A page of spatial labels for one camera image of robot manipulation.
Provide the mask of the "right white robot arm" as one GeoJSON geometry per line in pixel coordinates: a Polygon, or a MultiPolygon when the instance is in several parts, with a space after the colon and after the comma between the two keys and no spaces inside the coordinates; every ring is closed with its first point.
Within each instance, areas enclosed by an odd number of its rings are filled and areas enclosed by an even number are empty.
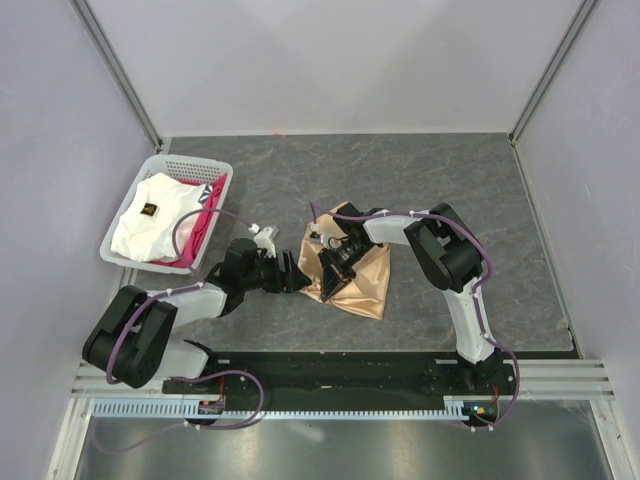
{"type": "Polygon", "coordinates": [[[407,246],[428,282],[445,298],[456,334],[456,350],[465,362],[458,381],[467,392],[483,392],[494,381],[486,362],[496,350],[482,295],[483,268],[492,266],[477,238],[453,208],[441,203],[432,210],[361,211],[347,202],[327,213],[344,233],[340,245],[318,254],[322,268],[320,299],[327,301],[356,278],[355,265],[375,247],[407,246]]]}

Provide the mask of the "peach satin napkin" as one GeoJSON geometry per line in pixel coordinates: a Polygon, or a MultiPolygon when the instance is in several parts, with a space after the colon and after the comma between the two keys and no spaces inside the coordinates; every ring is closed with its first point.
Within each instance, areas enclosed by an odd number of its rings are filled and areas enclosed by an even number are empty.
{"type": "Polygon", "coordinates": [[[375,244],[367,236],[364,225],[340,217],[359,217],[364,213],[352,203],[344,202],[329,213],[315,217],[311,223],[318,223],[324,233],[324,244],[315,245],[309,241],[309,223],[304,233],[297,265],[311,279],[311,285],[303,293],[320,303],[329,304],[348,313],[380,320],[384,315],[388,287],[391,278],[391,254],[387,244],[375,244]],[[346,237],[360,237],[370,240],[373,248],[358,261],[354,268],[356,276],[342,291],[327,302],[320,300],[323,270],[319,253],[323,248],[337,247],[346,237]]]}

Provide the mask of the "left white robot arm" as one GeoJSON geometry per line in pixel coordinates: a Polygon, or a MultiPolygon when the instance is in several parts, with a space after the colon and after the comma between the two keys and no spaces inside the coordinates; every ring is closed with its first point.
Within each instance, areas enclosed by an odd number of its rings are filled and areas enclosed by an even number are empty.
{"type": "Polygon", "coordinates": [[[290,294],[310,285],[291,251],[271,257],[255,241],[235,239],[202,282],[154,293],[120,288],[85,341],[82,359],[104,372],[109,384],[138,389],[165,362],[176,326],[226,316],[249,291],[290,294]]]}

